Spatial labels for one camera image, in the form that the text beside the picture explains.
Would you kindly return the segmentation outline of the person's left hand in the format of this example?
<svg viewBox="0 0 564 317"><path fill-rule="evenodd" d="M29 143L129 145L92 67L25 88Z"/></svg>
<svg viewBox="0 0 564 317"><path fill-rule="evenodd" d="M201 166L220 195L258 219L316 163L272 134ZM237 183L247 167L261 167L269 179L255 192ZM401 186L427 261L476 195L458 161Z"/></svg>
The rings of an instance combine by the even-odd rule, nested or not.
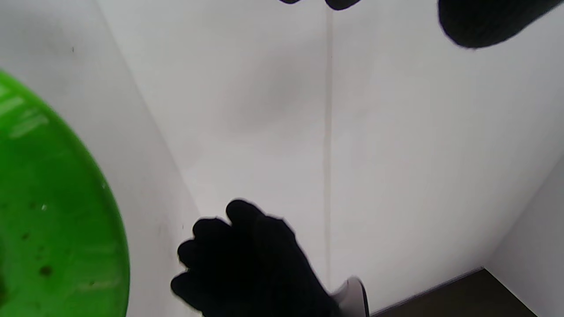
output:
<svg viewBox="0 0 564 317"><path fill-rule="evenodd" d="M327 0L334 26L352 33L362 27L406 28L435 20L451 44L479 50L506 42L563 6L561 0Z"/></svg>

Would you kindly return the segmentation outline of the person's right hand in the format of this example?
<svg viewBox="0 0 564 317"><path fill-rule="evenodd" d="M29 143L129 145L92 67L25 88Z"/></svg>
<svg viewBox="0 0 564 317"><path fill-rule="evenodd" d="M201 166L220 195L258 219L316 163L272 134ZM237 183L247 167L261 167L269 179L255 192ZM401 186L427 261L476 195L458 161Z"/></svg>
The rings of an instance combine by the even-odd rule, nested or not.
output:
<svg viewBox="0 0 564 317"><path fill-rule="evenodd" d="M200 218L177 253L172 292L204 317L336 317L293 230L253 203L233 200L228 221Z"/></svg>

